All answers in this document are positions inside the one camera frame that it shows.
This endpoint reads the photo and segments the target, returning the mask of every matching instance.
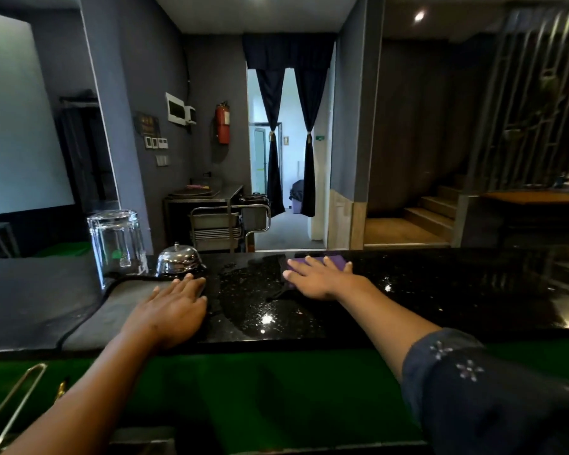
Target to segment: forearm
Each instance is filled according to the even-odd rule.
[[[116,336],[87,373],[17,438],[7,455],[100,453],[151,352],[145,336]]]
[[[342,286],[336,294],[401,381],[402,364],[411,346],[420,338],[440,329],[387,298],[367,279]]]

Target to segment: metal tongs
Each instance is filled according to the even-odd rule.
[[[2,433],[0,433],[0,445],[2,445],[2,442],[4,441],[4,437],[8,434],[8,431],[13,426],[15,420],[19,416],[19,413],[21,413],[21,410],[25,406],[25,403],[29,399],[31,393],[34,391],[34,389],[38,385],[38,382],[40,382],[40,379],[42,378],[42,376],[46,372],[46,367],[47,367],[46,364],[40,363],[40,364],[36,364],[35,366],[27,369],[25,371],[25,374],[23,374],[23,376],[19,379],[19,381],[17,383],[15,383],[15,386],[12,387],[12,389],[9,391],[7,397],[5,397],[4,400],[0,403],[0,412],[2,412],[2,409],[4,409],[4,407],[7,405],[8,401],[13,397],[13,395],[17,392],[17,390],[19,388],[21,388],[21,385],[23,385],[25,383],[25,381],[28,379],[28,377],[31,374],[33,374],[35,371],[39,371],[38,376],[36,377],[36,380],[34,380],[34,382],[31,384],[30,389],[27,391],[27,393],[25,393],[25,396],[23,397],[23,399],[19,403],[19,406],[15,410],[15,413],[13,413],[13,415],[11,416],[11,419],[8,421],[7,425],[2,430]]]

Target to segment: upside-down glass mug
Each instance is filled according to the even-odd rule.
[[[103,290],[122,276],[146,275],[147,257],[137,213],[107,210],[87,218]]]

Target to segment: gray floor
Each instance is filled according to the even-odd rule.
[[[324,242],[312,241],[308,237],[308,217],[293,214],[291,209],[274,217],[268,231],[255,234],[255,250],[257,251],[324,248]]]

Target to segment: door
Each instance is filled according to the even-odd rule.
[[[267,191],[266,130],[253,127],[251,140],[253,192],[265,194]]]

